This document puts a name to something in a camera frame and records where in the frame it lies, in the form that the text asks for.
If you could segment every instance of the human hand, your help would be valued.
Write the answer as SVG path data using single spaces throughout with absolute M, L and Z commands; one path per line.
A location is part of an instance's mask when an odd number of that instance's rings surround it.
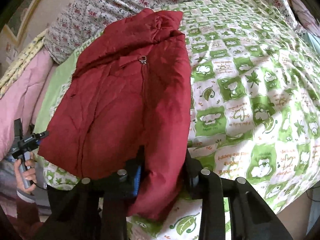
M 32 191 L 35 190 L 36 188 L 36 184 L 32 184 L 29 188 L 25 189 L 24 185 L 23 185 L 23 181 L 22 181 L 22 177 L 21 174 L 19 172 L 19 167 L 21 165 L 21 160 L 16 160 L 14 163 L 14 173 L 16 175 L 16 180 L 17 180 L 17 188 L 22 190 L 23 192 L 27 193 L 27 194 L 31 194 Z M 26 180 L 32 180 L 34 183 L 37 183 L 37 178 L 36 178 L 36 163 L 34 161 L 34 155 L 32 152 L 30 152 L 30 160 L 27 160 L 25 162 L 26 166 L 30 166 L 30 169 L 23 172 L 22 176 L 26 179 Z

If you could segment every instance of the zipper pull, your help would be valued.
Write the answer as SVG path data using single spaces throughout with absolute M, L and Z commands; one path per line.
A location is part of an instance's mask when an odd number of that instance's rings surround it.
M 141 59 L 139 59 L 139 61 L 145 65 L 147 63 L 147 57 L 146 56 L 141 56 Z

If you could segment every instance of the person's arm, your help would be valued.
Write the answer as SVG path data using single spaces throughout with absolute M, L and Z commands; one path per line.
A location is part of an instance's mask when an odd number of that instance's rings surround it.
M 36 180 L 36 170 L 35 170 L 35 162 L 33 158 L 33 154 L 30 153 L 31 159 L 26 161 L 26 166 L 30 166 L 31 168 L 25 172 L 23 172 L 22 176 L 24 176 L 27 180 L 32 180 L 34 183 Z M 38 208 L 35 203 L 35 197 L 32 194 L 32 191 L 35 190 L 36 184 L 32 184 L 29 188 L 25 189 L 22 181 L 21 174 L 19 172 L 19 167 L 21 165 L 21 160 L 16 160 L 14 163 L 14 172 L 17 180 L 17 220 L 22 221 L 30 226 L 34 223 L 39 222 L 39 213 Z

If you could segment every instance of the sleeve cuff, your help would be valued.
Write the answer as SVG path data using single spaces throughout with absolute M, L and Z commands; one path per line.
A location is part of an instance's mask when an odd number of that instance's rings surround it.
M 18 188 L 17 188 L 17 195 L 19 198 L 21 198 L 22 200 L 28 203 L 34 203 L 36 201 L 36 198 L 34 195 L 27 194 Z

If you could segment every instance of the red jacket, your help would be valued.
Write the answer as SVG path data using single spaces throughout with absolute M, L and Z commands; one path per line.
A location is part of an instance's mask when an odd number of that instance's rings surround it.
M 79 56 L 39 149 L 71 174 L 99 179 L 144 145 L 147 176 L 129 215 L 156 219 L 179 190 L 191 98 L 181 19 L 181 12 L 145 9 L 106 27 Z

